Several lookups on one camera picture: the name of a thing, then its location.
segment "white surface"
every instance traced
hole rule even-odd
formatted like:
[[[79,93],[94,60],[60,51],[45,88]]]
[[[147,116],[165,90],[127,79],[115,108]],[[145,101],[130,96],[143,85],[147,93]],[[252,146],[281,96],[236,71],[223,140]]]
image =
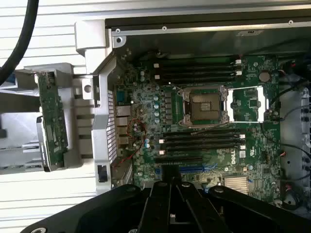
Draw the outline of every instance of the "white surface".
[[[80,168],[0,176],[0,232],[28,225],[96,195],[93,160]]]

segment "vent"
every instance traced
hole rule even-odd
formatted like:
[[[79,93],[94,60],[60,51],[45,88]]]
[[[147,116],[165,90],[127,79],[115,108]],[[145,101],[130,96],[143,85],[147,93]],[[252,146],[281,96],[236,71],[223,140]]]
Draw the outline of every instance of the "vent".
[[[107,125],[107,143],[108,143],[108,157],[110,164],[117,157],[117,143],[116,143],[116,130],[115,130],[115,114],[113,103],[113,92],[108,90],[108,109],[109,119]]]

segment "pcie slot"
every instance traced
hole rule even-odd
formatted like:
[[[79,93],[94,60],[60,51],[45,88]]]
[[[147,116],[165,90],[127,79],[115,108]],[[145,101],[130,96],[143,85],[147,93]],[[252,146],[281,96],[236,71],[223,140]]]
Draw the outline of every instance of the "pcie slot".
[[[163,147],[171,147],[171,146],[190,146],[190,145],[197,145],[197,144],[212,144],[212,143],[231,143],[231,142],[238,142],[243,143],[244,141],[239,138],[225,138],[225,139],[209,139],[209,140],[190,140],[190,141],[173,141],[173,142],[166,142],[161,144]]]
[[[203,173],[210,171],[214,169],[217,166],[217,164],[214,164],[212,166],[180,166],[179,171],[180,173]],[[155,168],[155,173],[156,174],[161,174],[161,169],[160,168]]]
[[[173,162],[202,162],[202,156],[170,156],[170,157],[156,157],[154,158],[154,162],[156,164],[165,164],[165,163],[173,163]]]

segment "black cable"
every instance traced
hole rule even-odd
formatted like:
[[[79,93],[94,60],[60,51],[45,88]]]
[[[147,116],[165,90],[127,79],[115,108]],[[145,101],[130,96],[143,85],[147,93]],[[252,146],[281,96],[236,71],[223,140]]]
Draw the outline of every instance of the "black cable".
[[[24,24],[19,39],[12,54],[0,68],[0,85],[14,72],[28,48],[35,27],[38,5],[39,0],[28,0]]]
[[[310,42],[310,39],[309,38],[295,38],[295,39],[285,40],[285,41],[282,41],[282,42],[279,42],[279,43],[276,43],[276,44],[273,44],[273,45],[268,45],[266,47],[262,47],[262,48],[259,48],[259,49],[248,51],[248,52],[244,53],[243,56],[247,56],[247,55],[258,53],[258,52],[275,49],[275,48],[277,48],[279,46],[287,45],[287,44],[291,44],[291,43],[297,43],[299,41],[301,41],[301,42],[302,41]]]
[[[294,90],[295,88],[299,87],[300,85],[303,85],[305,84],[306,82],[308,82],[309,80],[305,80],[305,79],[301,79],[297,82],[295,82],[293,84],[293,86],[291,86],[290,88],[288,89],[285,89],[283,91],[281,91],[280,93],[277,94],[277,96],[275,96],[269,103],[270,106],[272,106],[272,104],[274,104],[282,95],[286,94],[287,92],[290,92],[292,90]]]
[[[264,135],[265,138],[267,138],[268,140],[272,141],[273,143],[277,143],[275,140],[273,140],[272,138],[269,138],[265,131],[264,131],[264,128],[263,128],[263,123],[260,123],[260,129],[261,129],[261,132],[262,134]],[[298,149],[298,150],[301,150],[302,152],[304,152],[309,158],[311,158],[311,154],[308,153],[307,151],[305,151],[304,149],[301,149],[300,147],[298,146],[295,146],[295,145],[292,145],[292,144],[287,144],[287,143],[280,143],[281,146],[284,146],[284,147],[291,147],[291,148],[295,148],[295,149]],[[274,164],[276,162],[276,159],[278,157],[275,157],[274,160],[271,161],[270,163],[270,166],[269,166],[269,170],[270,170],[270,173],[271,175],[279,180],[279,181],[282,181],[282,182],[295,182],[295,181],[300,181],[300,180],[303,180],[305,178],[308,178],[310,177],[310,173],[308,173],[307,175],[303,176],[303,177],[299,177],[299,178],[295,178],[295,179],[280,179],[279,177],[276,177],[273,173],[272,173],[272,170],[271,170],[271,167],[272,167],[272,164]]]

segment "metal bracket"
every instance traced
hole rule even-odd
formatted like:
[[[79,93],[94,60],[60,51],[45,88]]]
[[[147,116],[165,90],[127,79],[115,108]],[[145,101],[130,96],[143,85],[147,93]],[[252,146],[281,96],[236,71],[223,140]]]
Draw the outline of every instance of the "metal bracket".
[[[112,51],[111,29],[104,20],[85,20],[74,25],[76,50],[86,58],[86,71],[97,75],[110,60]]]

